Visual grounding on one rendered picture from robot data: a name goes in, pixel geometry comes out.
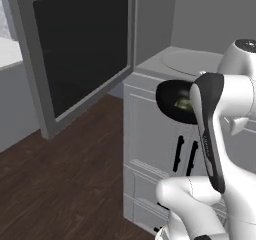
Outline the black bowl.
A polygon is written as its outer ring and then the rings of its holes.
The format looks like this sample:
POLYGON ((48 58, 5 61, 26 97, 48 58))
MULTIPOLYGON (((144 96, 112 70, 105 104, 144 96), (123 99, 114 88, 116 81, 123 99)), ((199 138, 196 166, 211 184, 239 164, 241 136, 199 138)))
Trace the black bowl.
POLYGON ((180 123, 196 125, 197 120, 192 111, 186 111, 175 106, 176 101, 185 97, 189 98, 192 83, 185 80, 166 80, 161 82, 155 93, 156 103, 160 111, 170 119, 180 123))

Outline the grey microwave door, dark window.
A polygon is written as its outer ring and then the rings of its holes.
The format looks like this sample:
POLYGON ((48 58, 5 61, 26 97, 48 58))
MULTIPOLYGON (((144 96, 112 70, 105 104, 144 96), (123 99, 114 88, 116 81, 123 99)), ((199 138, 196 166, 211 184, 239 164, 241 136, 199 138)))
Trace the grey microwave door, dark window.
POLYGON ((42 137, 134 69, 137 0, 8 0, 42 137))

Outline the green cucumber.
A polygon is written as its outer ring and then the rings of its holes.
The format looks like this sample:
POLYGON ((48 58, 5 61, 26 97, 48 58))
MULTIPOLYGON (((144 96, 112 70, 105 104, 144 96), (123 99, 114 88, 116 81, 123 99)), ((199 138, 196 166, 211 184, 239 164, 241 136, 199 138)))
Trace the green cucumber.
POLYGON ((192 111, 192 106, 191 106, 190 100, 185 98, 185 97, 179 98, 176 101, 175 106, 177 108, 180 108, 180 109, 183 109, 183 110, 186 110, 186 111, 192 111))

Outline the grey microwave oven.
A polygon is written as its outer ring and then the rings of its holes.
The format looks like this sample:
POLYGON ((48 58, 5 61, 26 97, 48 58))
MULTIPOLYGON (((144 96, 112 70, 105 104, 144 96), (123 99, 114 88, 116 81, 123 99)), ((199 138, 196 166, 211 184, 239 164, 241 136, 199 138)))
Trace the grey microwave oven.
POLYGON ((256 0, 138 0, 135 70, 157 78, 194 79, 161 62, 165 53, 223 55, 236 39, 256 40, 256 0))

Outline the grey drawer front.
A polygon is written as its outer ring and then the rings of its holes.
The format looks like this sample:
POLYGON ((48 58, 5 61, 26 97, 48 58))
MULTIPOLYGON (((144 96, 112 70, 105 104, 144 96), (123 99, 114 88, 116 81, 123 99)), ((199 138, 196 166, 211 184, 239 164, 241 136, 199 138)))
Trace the grey drawer front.
POLYGON ((146 176, 134 173, 134 192, 133 197, 145 203, 156 205, 158 203, 156 198, 157 182, 146 176))

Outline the grey microwave turntable plate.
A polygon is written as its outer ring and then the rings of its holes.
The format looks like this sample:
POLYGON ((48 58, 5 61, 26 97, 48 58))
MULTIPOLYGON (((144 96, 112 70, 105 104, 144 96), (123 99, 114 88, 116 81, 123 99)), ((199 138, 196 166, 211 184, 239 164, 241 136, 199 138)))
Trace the grey microwave turntable plate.
POLYGON ((165 53, 161 62, 180 73, 196 76, 200 72, 215 73, 222 55, 206 51, 175 51, 165 53))

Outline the grey cupboard run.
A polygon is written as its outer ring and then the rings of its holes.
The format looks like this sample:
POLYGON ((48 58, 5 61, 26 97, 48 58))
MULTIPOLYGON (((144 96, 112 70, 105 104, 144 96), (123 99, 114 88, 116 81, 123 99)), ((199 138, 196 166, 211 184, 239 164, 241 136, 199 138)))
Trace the grey cupboard run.
POLYGON ((0 70, 0 153, 38 129, 24 65, 0 70))

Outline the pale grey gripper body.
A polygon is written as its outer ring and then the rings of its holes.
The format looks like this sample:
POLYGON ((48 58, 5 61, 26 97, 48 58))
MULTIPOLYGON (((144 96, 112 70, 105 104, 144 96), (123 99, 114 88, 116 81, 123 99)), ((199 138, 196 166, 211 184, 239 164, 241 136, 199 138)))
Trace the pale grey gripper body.
POLYGON ((236 135, 240 133, 248 122, 248 118, 246 117, 238 117, 230 119, 230 134, 236 135))

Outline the grey cupboard door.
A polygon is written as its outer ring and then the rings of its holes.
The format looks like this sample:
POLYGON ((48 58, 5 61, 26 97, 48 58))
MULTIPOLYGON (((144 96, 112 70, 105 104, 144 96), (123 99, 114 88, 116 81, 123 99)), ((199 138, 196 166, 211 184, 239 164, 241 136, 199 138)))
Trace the grey cupboard door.
POLYGON ((167 118, 155 93, 124 85, 125 164, 155 178, 185 176, 193 141, 193 125, 167 118), (184 144, 177 172, 173 172, 178 137, 184 144))

